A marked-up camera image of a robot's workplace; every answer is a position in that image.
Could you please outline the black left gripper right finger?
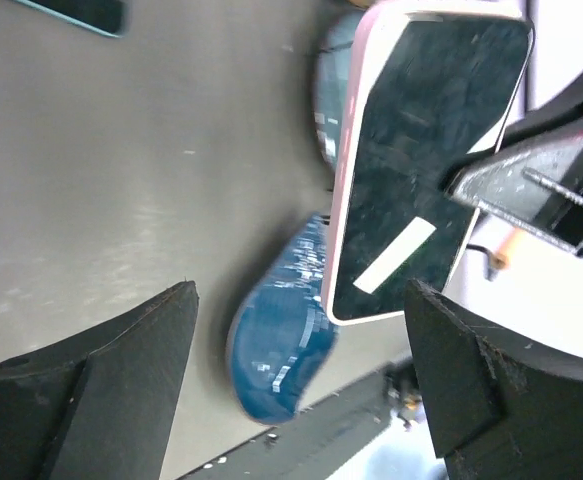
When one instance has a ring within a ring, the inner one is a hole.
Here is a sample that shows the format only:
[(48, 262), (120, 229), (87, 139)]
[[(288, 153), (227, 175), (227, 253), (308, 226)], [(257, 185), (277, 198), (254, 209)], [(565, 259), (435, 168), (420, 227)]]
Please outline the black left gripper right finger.
[(583, 479), (583, 358), (428, 285), (405, 320), (434, 451), (452, 479)]

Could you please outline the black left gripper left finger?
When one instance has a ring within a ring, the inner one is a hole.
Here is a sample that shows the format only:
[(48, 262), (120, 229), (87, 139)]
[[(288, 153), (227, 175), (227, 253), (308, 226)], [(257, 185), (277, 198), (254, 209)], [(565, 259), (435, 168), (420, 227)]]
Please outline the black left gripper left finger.
[(159, 477), (192, 344), (191, 281), (0, 363), (0, 479)]

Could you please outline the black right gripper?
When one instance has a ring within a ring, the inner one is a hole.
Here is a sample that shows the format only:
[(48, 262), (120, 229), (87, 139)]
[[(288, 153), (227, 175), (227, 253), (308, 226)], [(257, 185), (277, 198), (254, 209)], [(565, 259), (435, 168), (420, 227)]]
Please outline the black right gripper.
[(583, 126), (565, 127), (582, 119), (583, 72), (507, 127), (512, 146), (456, 169), (443, 191), (583, 258)]

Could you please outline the teal-edged phone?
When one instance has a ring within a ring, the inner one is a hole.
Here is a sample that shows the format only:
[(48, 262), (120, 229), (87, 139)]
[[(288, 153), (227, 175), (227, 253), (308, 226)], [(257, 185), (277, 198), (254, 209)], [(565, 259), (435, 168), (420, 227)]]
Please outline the teal-edged phone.
[(126, 29), (129, 4), (121, 0), (17, 0), (72, 25), (118, 38)]

